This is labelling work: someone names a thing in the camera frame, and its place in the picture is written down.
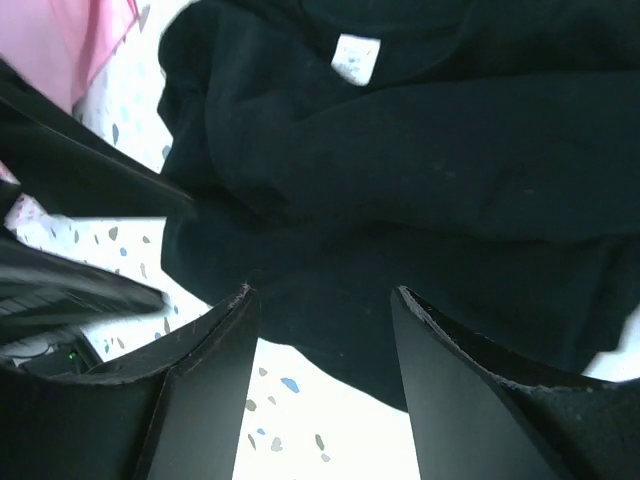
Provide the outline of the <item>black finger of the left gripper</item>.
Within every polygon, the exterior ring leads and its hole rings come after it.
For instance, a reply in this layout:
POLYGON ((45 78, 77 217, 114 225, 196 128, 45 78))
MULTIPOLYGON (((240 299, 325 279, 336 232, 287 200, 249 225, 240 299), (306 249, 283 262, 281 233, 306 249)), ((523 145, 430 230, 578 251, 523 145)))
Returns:
POLYGON ((54 215, 191 216, 194 200, 85 128, 1 64, 1 162, 54 215))

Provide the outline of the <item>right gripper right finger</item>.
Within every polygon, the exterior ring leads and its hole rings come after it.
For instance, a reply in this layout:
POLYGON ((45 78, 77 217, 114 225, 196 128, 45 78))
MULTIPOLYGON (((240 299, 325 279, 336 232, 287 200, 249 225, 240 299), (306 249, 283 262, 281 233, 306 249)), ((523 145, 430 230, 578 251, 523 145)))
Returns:
POLYGON ((639 383, 570 374, 447 318, 411 290, 391 296, 424 480, 636 480, 639 383))

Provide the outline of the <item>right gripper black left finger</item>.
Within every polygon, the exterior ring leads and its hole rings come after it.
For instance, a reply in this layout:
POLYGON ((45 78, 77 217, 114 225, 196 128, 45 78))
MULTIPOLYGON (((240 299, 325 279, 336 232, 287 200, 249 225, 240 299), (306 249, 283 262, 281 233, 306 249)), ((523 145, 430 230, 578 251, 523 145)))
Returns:
POLYGON ((83 374, 1 370, 5 479, 229 479, 260 323, 249 288, 83 374))

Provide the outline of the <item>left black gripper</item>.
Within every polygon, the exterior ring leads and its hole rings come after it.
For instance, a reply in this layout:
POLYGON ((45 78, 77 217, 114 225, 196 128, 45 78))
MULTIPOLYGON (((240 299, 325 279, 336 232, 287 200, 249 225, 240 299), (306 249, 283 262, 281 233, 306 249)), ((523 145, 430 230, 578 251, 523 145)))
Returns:
POLYGON ((104 363, 79 326, 157 313, 165 294, 110 271, 1 240, 1 367, 41 377, 104 363))

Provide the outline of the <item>black t-shirt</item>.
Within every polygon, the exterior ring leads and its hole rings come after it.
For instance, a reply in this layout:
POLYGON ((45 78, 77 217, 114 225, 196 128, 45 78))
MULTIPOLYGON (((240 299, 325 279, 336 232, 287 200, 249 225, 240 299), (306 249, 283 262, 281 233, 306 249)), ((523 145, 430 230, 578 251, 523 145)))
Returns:
POLYGON ((163 270, 406 406, 389 296, 581 373, 639 303, 635 1, 197 1, 159 44, 163 270))

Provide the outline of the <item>pink t-shirt in basket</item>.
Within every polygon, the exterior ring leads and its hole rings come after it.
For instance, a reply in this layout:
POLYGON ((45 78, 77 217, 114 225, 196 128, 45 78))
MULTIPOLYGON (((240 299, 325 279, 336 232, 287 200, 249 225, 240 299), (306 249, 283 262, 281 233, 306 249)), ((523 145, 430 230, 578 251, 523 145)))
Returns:
POLYGON ((1 0, 1 59, 69 113, 138 17, 129 0, 1 0))

